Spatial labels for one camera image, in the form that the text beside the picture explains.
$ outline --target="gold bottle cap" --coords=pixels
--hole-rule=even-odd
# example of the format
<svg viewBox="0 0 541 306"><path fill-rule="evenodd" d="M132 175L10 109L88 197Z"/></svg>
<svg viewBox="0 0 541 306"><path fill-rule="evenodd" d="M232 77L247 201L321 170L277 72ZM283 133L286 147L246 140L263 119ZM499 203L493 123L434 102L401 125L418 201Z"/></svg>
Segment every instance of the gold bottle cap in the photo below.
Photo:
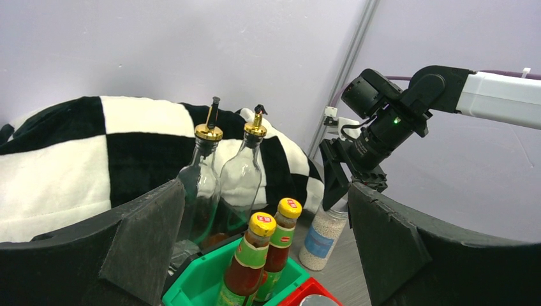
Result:
<svg viewBox="0 0 541 306"><path fill-rule="evenodd" d="M263 114L267 115L263 105L259 104L255 107L255 115L253 122L247 122L244 125L245 132L254 136L264 137L267 134L267 129L261 125L263 121Z"/></svg>
<svg viewBox="0 0 541 306"><path fill-rule="evenodd" d="M248 224L250 230L261 237L270 237L276 230L276 220L265 212L256 212Z"/></svg>
<svg viewBox="0 0 541 306"><path fill-rule="evenodd" d="M220 98L212 97L212 106L209 108L207 122L203 124L198 124L195 127L195 136L212 142L218 142L223 138L222 130L216 126L216 121L218 119L219 101Z"/></svg>
<svg viewBox="0 0 541 306"><path fill-rule="evenodd" d="M302 206L297 200L283 198L278 203L278 212L289 219L296 219L302 212Z"/></svg>
<svg viewBox="0 0 541 306"><path fill-rule="evenodd" d="M195 127L195 136L204 140L218 142L223 138L223 132L217 126L214 129L209 129L206 123L202 123Z"/></svg>

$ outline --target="sesame seed jar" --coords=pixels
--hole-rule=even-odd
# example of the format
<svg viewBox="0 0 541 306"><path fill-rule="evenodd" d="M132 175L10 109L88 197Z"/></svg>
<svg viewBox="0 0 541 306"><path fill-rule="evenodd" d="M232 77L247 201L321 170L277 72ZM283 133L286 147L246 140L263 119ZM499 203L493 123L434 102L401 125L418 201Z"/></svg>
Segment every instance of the sesame seed jar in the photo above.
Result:
<svg viewBox="0 0 541 306"><path fill-rule="evenodd" d="M320 205L299 252L299 260L306 268L313 271L325 268L348 222L347 205L340 206L342 207L332 207L324 211Z"/></svg>

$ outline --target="cable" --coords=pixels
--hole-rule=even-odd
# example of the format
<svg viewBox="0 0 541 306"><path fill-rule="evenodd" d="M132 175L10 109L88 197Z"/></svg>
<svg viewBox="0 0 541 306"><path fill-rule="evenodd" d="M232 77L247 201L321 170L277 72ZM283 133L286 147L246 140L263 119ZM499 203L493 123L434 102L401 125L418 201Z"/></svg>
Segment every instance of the cable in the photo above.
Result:
<svg viewBox="0 0 541 306"><path fill-rule="evenodd" d="M348 82L346 85L344 85L344 87L342 87L339 91L336 92L336 94L334 95L334 97L332 98L332 101L330 102L329 106L331 107L336 107L336 105L338 104L338 99L340 99L340 96L342 95L342 93L344 93L344 91L346 90L346 88L348 88L348 86L350 85L351 82Z"/></svg>
<svg viewBox="0 0 541 306"><path fill-rule="evenodd" d="M370 122L372 122L372 120L374 120L376 118L376 116L372 116L368 119L366 119L363 123L361 124L344 124L341 128L340 128L340 134L342 134L347 140L350 140L350 141L354 141L356 138L353 138L351 137L350 135L348 135L344 129L358 129L358 128L361 128L362 126L365 126L366 124L369 124Z"/></svg>
<svg viewBox="0 0 541 306"><path fill-rule="evenodd" d="M515 78L522 77L522 72L502 71L502 70L479 70L478 72L494 73L495 75L504 75L506 77L515 77ZM525 78L529 78L531 80L541 80L541 75L528 73Z"/></svg>

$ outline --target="bottle neck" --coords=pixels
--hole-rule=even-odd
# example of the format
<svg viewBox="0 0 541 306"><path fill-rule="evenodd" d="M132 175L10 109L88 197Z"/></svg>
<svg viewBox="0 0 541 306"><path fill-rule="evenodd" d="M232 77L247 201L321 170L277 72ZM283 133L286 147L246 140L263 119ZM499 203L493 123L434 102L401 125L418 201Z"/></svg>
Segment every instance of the bottle neck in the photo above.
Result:
<svg viewBox="0 0 541 306"><path fill-rule="evenodd" d="M276 215L274 215L274 218L276 220L276 224L280 225L283 228L294 228L297 224L296 219L290 219L281 214L280 212L276 212Z"/></svg>
<svg viewBox="0 0 541 306"><path fill-rule="evenodd" d="M253 156L254 160L257 160L257 154L259 154L259 144L261 141L263 141L263 137L244 132L244 139L237 155L251 155Z"/></svg>
<svg viewBox="0 0 541 306"><path fill-rule="evenodd" d="M254 247L265 247L269 245L269 241L271 240L271 237L263 237L260 235L256 235L251 229L248 228L246 233L244 234L244 238L246 239L247 243L253 245Z"/></svg>
<svg viewBox="0 0 541 306"><path fill-rule="evenodd" d="M201 138L195 138L195 149L191 158L190 166L204 164L211 168L214 167L214 158L218 142L211 142Z"/></svg>

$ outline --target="bottle label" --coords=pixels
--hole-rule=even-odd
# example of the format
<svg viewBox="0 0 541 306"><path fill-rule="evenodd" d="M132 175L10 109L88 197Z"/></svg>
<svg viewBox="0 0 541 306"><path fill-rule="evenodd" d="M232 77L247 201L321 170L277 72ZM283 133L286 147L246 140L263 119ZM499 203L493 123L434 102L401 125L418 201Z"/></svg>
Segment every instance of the bottle label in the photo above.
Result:
<svg viewBox="0 0 541 306"><path fill-rule="evenodd" d="M251 306L255 293L250 296L241 296L232 293L222 280L216 306Z"/></svg>
<svg viewBox="0 0 541 306"><path fill-rule="evenodd" d="M306 247L306 250L312 255L319 258L325 258L333 243L334 239L321 236L313 226L310 226L308 235L306 235L306 239L304 240L304 247Z"/></svg>
<svg viewBox="0 0 541 306"><path fill-rule="evenodd" d="M261 286L257 290L257 295L255 296L256 301L264 302L271 298L272 292L274 290L274 286L276 285L276 283L280 280L280 277L282 276L282 271L280 272L264 271L264 273L267 275L267 278L265 282L261 284Z"/></svg>
<svg viewBox="0 0 541 306"><path fill-rule="evenodd" d="M276 231L270 238L270 244L278 249L289 247L293 242L293 231L295 231L295 228L283 228L277 225Z"/></svg>
<svg viewBox="0 0 541 306"><path fill-rule="evenodd" d="M259 269L265 265L267 261L267 251L269 246L254 247L246 241L246 237L242 238L239 247L235 251L235 259L241 264L252 269Z"/></svg>

